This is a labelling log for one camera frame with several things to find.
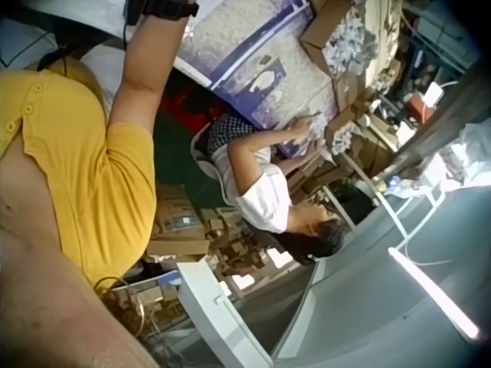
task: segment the woman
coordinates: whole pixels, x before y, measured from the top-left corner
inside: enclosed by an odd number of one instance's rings
[[[255,228],[272,233],[299,263],[311,263],[341,248],[341,221],[322,205],[292,205],[286,176],[318,154],[311,143],[303,156],[271,163],[274,145],[304,138],[311,121],[288,130],[258,131],[237,113],[226,113],[209,132],[207,153],[221,176],[227,202]]]

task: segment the yellow polo shirt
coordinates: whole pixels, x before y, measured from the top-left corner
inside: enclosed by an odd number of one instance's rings
[[[0,73],[0,157],[21,129],[25,153],[47,176],[61,249],[95,284],[122,276],[148,244],[153,140],[130,122],[106,129],[95,78],[68,66],[67,77],[56,66]]]

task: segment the black and white checkered cloth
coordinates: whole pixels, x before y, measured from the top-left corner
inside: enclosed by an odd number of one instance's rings
[[[206,153],[211,157],[218,148],[249,134],[259,131],[247,120],[236,113],[224,113],[209,130]],[[276,147],[272,146],[272,156],[276,154]]]

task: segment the watch strap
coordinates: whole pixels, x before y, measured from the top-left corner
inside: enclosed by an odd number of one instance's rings
[[[144,15],[176,21],[190,16],[196,17],[199,5],[187,0],[148,0],[143,10]]]

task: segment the green floor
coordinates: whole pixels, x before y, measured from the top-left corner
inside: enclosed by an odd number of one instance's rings
[[[155,123],[155,171],[157,181],[184,184],[186,193],[197,208],[223,207],[219,183],[206,176],[196,165],[189,145],[193,135],[165,113]]]

